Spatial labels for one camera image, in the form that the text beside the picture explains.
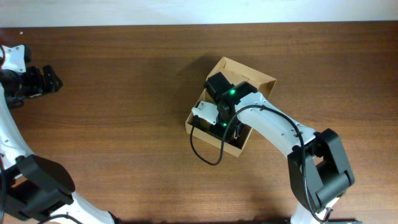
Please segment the green tape roll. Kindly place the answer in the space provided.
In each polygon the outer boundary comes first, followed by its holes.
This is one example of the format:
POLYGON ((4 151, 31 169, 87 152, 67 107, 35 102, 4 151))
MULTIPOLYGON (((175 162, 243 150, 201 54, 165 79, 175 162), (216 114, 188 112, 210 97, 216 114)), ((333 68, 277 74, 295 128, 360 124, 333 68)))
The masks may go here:
POLYGON ((202 119, 202 118, 199 119, 198 127, 199 127, 202 131, 208 133, 209 130, 210 130, 210 128, 211 128, 211 126, 212 126, 212 124, 210 124, 209 122, 207 122, 205 119, 202 119))

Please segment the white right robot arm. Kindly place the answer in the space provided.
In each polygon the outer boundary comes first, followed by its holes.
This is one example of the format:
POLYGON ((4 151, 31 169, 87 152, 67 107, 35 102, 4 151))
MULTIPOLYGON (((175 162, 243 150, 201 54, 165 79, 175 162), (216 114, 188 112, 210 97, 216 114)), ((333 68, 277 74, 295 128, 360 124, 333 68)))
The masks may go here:
POLYGON ((332 207, 354 184, 339 135, 319 132, 268 102, 252 84, 230 83, 220 72, 204 84, 213 102, 206 121, 223 147, 240 124, 255 129, 287 158, 290 188, 298 201, 291 223, 329 223, 332 207))

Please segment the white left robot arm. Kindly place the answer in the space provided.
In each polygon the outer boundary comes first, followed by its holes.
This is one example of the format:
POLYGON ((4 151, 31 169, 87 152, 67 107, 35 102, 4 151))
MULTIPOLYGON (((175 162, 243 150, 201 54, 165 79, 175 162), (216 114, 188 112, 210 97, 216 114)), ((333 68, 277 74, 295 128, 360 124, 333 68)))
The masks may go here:
POLYGON ((121 223, 79 195, 64 166, 36 155, 11 116, 9 110, 24 99, 59 91, 62 85, 50 65, 1 72, 1 213, 39 223, 121 223))

